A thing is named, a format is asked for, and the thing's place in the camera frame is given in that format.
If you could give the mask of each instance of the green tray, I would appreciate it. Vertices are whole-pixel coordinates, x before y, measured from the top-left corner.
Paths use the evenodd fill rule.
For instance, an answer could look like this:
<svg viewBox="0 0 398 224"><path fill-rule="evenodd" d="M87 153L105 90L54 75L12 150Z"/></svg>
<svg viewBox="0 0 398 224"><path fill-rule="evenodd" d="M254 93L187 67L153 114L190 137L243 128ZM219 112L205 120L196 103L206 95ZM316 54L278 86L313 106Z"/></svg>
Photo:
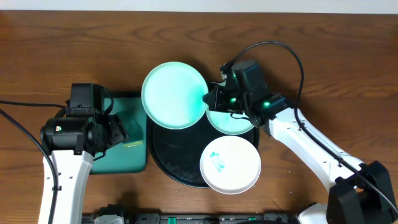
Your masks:
<svg viewBox="0 0 398 224"><path fill-rule="evenodd" d="M104 107L111 104L109 98L105 98ZM122 143L108 149L105 157L94 161L90 174L122 174L141 172L146 166L146 132L147 115L142 106L141 97L114 98L111 114L121 111L134 111L135 119L142 129L142 144L132 147L124 147Z"/></svg>

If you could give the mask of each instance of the wooden table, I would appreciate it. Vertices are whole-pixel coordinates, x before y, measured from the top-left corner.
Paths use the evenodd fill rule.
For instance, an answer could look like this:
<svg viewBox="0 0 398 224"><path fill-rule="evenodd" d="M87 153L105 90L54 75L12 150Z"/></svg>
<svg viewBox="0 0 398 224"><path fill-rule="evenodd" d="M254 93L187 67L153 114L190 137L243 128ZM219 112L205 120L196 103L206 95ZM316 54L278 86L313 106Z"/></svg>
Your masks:
<svg viewBox="0 0 398 224"><path fill-rule="evenodd" d="M381 161L398 192L398 17L331 14L166 12L0 12L0 99L63 103L72 83L139 90L163 62L194 66L221 80L219 66L246 46L279 40L306 71L302 111L320 131L365 162ZM299 68L288 51L263 46L258 60L273 90L294 99ZM55 108L0 106L39 138ZM134 211L252 213L299 211L327 202L321 182L298 157L261 135L262 174L239 195L186 187L148 156L138 174L90 176L84 212L108 203ZM36 223L42 198L39 150L0 118L0 223Z"/></svg>

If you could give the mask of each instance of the teal mark on plate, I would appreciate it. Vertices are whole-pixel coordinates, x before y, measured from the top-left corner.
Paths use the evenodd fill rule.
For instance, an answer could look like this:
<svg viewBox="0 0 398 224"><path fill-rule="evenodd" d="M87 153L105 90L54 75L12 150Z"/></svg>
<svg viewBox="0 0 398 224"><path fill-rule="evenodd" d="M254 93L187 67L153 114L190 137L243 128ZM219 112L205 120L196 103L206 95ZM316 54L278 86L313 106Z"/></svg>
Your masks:
<svg viewBox="0 0 398 224"><path fill-rule="evenodd" d="M223 160L220 159L219 154L213 152L210 154L210 157L211 157L211 161L213 162L213 165L216 167L218 172L223 171L223 169L225 168L225 165L224 165Z"/></svg>

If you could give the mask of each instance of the round black tray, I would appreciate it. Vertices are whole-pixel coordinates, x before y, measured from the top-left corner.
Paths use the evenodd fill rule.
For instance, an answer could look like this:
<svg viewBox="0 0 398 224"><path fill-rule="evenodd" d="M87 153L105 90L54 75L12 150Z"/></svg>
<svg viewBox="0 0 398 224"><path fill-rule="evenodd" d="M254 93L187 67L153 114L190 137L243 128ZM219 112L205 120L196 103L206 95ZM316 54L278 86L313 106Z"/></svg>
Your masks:
<svg viewBox="0 0 398 224"><path fill-rule="evenodd" d="M208 187L200 173L200 157L212 140L225 135L210 124L206 115L181 130L163 128L147 117L147 145L156 164L172 179L191 187ZM238 136L258 148L258 128Z"/></svg>

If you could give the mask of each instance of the wooden surface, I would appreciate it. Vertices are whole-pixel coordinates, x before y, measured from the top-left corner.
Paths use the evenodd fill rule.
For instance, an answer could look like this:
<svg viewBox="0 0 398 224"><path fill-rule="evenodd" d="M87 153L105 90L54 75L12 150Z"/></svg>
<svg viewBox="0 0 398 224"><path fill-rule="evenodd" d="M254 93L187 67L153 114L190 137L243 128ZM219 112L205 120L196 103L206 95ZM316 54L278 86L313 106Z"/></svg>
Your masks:
<svg viewBox="0 0 398 224"><path fill-rule="evenodd" d="M0 99L63 103L71 83L139 90L163 62L189 63L209 80L246 46L279 40L306 71L302 111L320 131L365 162L381 161L398 193L398 17L330 14L0 12ZM273 90L294 99L299 68L288 51L258 47ZM0 107L39 138L57 109ZM151 156L139 174L90 176L84 212L121 203L164 213L297 211L327 201L306 165L261 135L262 173L239 195L170 180ZM35 223L42 198L39 150L0 118L0 223Z"/></svg>

